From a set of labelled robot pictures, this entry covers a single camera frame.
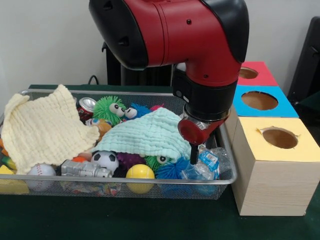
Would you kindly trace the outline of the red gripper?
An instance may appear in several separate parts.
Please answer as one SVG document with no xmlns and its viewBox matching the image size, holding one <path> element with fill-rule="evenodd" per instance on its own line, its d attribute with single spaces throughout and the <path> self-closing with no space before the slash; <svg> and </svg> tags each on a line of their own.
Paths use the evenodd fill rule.
<svg viewBox="0 0 320 240">
<path fill-rule="evenodd" d="M 190 164 L 196 165 L 199 157 L 199 146 L 206 142 L 211 133 L 215 131 L 224 120 L 218 121 L 201 121 L 191 116 L 184 116 L 178 123 L 178 131 L 180 135 L 189 142 Z"/>
</svg>

